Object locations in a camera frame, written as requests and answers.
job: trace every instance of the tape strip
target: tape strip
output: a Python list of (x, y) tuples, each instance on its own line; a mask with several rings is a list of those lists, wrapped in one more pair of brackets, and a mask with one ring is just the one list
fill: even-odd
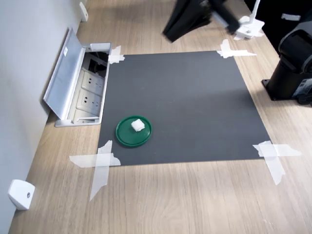
[(271, 141), (264, 141), (258, 145), (253, 145), (258, 150), (259, 156), (264, 157), (275, 185), (281, 182), (285, 170), (279, 160), (281, 156), (300, 156), (301, 152), (292, 149), (287, 144), (274, 145)]
[(105, 158), (97, 157), (96, 168), (94, 170), (92, 188), (90, 193), (90, 201), (92, 200), (92, 198), (94, 198), (97, 192), (107, 184), (109, 166), (100, 165), (101, 163), (106, 163), (106, 165), (110, 165), (112, 145), (113, 142), (109, 140), (103, 147), (98, 148), (97, 150), (97, 153), (101, 153), (101, 155)]
[(121, 46), (117, 46), (115, 49), (112, 49), (111, 54), (108, 56), (108, 61), (110, 64), (119, 63), (119, 61), (124, 61), (124, 55), (120, 55)]
[(298, 15), (290, 15), (290, 14), (285, 14), (285, 13), (283, 13), (283, 14), (282, 14), (282, 17), (281, 17), (281, 19), (290, 20), (290, 21), (299, 21), (300, 18), (301, 18), (301, 16), (298, 16)]
[[(100, 161), (101, 158), (110, 157), (110, 163), (107, 164), (106, 160)], [(105, 166), (120, 166), (120, 161), (118, 158), (114, 157), (114, 154), (97, 154), (97, 155), (77, 155), (77, 156), (69, 156), (69, 159), (79, 166), (80, 168), (90, 168), (95, 167), (96, 162), (98, 163), (98, 167)]]
[(69, 156), (69, 159), (81, 168), (95, 167), (90, 201), (94, 198), (101, 187), (108, 181), (109, 167), (120, 166), (118, 158), (114, 157), (112, 151), (113, 142), (109, 140), (103, 147), (98, 148), (97, 155)]
[(257, 55), (257, 54), (250, 53), (247, 50), (231, 50), (228, 39), (224, 39), (220, 47), (221, 47), (221, 50), (218, 50), (217, 52), (225, 59), (228, 57), (232, 57), (232, 56), (256, 56)]

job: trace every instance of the power outlet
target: power outlet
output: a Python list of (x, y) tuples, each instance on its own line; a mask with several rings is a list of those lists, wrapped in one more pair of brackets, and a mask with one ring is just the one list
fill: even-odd
[(101, 97), (87, 90), (80, 90), (77, 109), (99, 116), (101, 110)]
[(83, 75), (82, 88), (102, 96), (104, 79), (85, 71)]

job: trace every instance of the white cube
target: white cube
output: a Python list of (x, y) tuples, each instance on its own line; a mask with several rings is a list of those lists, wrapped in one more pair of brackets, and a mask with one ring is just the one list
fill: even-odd
[(136, 131), (136, 132), (139, 132), (141, 131), (142, 129), (145, 128), (145, 125), (144, 123), (138, 118), (136, 121), (133, 121), (131, 123), (131, 126), (133, 127), (133, 129)]

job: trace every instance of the green lid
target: green lid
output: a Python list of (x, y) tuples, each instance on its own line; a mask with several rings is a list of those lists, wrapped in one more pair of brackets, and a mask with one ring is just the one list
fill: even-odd
[[(145, 128), (139, 132), (136, 132), (131, 123), (140, 119)], [(152, 134), (152, 125), (151, 123), (142, 116), (130, 116), (122, 121), (116, 127), (116, 137), (120, 141), (121, 144), (128, 146), (128, 147), (137, 147), (143, 145), (151, 136)]]

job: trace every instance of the wooden desk surface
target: wooden desk surface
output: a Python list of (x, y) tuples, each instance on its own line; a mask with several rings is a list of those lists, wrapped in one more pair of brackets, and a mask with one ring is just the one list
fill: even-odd
[[(228, 5), (238, 17), (249, 13), (240, 0)], [(88, 0), (89, 21), (78, 37), (121, 45), (123, 54), (218, 50), (228, 38), (233, 49), (257, 54), (235, 60), (273, 143), (303, 156), (281, 158), (286, 176), (278, 186), (264, 160), (113, 167), (89, 202), (94, 169), (68, 156), (96, 153), (100, 127), (55, 128), (52, 115), (27, 178), (36, 187), (30, 210), (16, 212), (10, 233), (312, 233), (312, 108), (269, 100), (260, 81), (271, 77), (278, 56), (265, 36), (234, 41), (213, 22), (167, 42), (161, 32), (173, 6)]]

